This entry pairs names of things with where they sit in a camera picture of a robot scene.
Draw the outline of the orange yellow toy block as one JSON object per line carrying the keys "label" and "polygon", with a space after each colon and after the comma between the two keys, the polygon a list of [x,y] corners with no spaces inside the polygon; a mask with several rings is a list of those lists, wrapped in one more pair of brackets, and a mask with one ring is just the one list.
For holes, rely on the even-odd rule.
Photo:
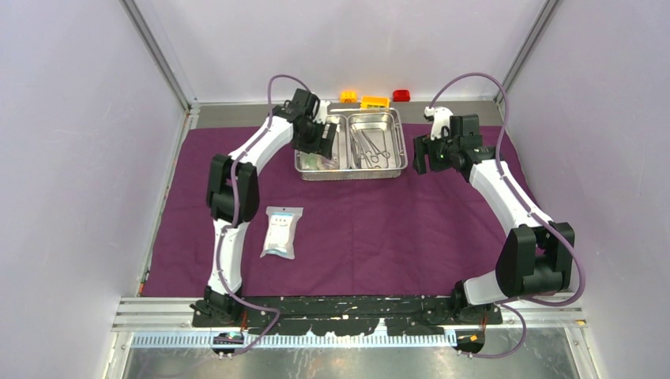
{"label": "orange yellow toy block", "polygon": [[385,109],[390,107],[390,98],[383,96],[362,96],[360,101],[362,109]]}

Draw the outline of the green packet in tray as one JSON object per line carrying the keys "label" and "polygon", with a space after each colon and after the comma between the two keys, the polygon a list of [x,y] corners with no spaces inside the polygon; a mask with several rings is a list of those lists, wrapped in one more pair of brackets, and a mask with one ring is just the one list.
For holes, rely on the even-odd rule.
{"label": "green packet in tray", "polygon": [[300,157],[300,167],[305,171],[328,171],[340,168],[337,158],[327,159],[318,154],[304,154]]}

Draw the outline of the white sterile pouch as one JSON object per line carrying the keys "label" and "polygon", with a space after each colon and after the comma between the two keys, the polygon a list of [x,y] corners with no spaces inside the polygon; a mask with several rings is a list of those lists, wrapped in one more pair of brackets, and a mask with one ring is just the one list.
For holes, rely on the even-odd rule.
{"label": "white sterile pouch", "polygon": [[268,228],[260,257],[275,255],[295,259],[295,229],[303,215],[303,208],[273,207],[266,209]]}

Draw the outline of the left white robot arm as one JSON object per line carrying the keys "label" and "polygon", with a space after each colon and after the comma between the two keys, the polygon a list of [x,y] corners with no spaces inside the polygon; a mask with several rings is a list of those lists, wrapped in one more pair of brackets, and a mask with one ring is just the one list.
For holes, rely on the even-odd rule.
{"label": "left white robot arm", "polygon": [[271,107],[257,131],[209,165],[205,202],[215,231],[212,274],[201,300],[192,304],[196,327],[231,327],[247,304],[241,298],[243,244],[260,205],[259,175],[286,145],[300,152],[332,156],[337,127],[327,122],[330,103],[303,88]]}

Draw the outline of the small orange block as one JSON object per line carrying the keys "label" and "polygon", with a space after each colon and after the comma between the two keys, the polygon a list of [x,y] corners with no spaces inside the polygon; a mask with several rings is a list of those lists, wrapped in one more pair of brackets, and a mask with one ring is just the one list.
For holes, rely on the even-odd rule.
{"label": "small orange block", "polygon": [[356,91],[342,91],[339,95],[341,103],[357,103],[358,96]]}

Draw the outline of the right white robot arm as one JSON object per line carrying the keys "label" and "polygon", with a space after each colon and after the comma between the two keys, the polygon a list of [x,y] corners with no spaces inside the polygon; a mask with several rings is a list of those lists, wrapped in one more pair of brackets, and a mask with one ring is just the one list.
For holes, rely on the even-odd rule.
{"label": "right white robot arm", "polygon": [[424,117],[432,126],[430,133],[413,140],[414,170],[425,174],[452,169],[461,174],[506,233],[495,268],[455,284],[450,296],[454,319],[471,324],[483,306],[568,288],[571,225],[554,222],[535,205],[510,173],[499,146],[484,144],[477,115],[456,116],[446,107],[427,107]]}

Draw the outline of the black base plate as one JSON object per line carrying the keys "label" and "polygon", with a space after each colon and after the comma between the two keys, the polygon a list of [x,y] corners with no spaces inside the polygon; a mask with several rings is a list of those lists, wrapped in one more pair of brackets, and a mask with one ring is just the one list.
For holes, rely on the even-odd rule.
{"label": "black base plate", "polygon": [[254,335],[369,336],[383,327],[390,336],[437,335],[446,326],[500,325],[493,305],[457,307],[448,296],[249,296],[236,301],[209,292],[190,304],[199,328],[238,327]]}

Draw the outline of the red block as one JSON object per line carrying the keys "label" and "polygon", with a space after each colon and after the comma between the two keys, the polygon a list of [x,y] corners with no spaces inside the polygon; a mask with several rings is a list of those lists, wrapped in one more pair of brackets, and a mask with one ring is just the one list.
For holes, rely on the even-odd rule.
{"label": "red block", "polygon": [[411,100],[411,92],[408,89],[396,89],[392,93],[392,101],[406,103]]}

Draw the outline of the steel surgical forceps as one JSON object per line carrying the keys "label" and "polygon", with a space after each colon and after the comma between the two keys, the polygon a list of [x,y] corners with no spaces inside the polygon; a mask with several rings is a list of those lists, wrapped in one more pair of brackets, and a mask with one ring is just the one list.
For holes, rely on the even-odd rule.
{"label": "steel surgical forceps", "polygon": [[390,153],[378,147],[365,131],[358,132],[360,138],[361,155],[369,168],[383,169],[388,168],[390,163]]}

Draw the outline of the steel instrument tray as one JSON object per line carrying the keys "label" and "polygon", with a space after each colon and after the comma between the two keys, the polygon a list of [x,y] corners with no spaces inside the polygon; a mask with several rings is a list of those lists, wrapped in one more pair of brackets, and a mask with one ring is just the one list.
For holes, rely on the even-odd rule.
{"label": "steel instrument tray", "polygon": [[[333,159],[339,160],[340,168],[328,171],[305,171],[300,167],[301,155],[295,154],[295,169],[305,181],[342,181],[397,178],[408,166],[401,118],[397,110],[385,108],[333,109],[327,122],[337,124],[337,135],[333,142]],[[381,149],[390,153],[388,168],[369,168],[363,159],[358,132],[365,131]]]}

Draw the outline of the purple cloth wrap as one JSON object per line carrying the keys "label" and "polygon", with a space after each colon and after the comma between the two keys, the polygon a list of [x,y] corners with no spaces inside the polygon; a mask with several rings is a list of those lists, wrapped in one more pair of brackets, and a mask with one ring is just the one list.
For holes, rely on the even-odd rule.
{"label": "purple cloth wrap", "polygon": [[[194,129],[183,143],[154,242],[147,297],[201,297],[212,272],[214,227],[205,203],[209,165],[251,127]],[[246,296],[448,295],[458,280],[495,268],[506,240],[480,193],[456,171],[306,182],[282,148],[259,176],[260,208],[243,244]],[[295,259],[260,257],[266,209],[303,208]]]}

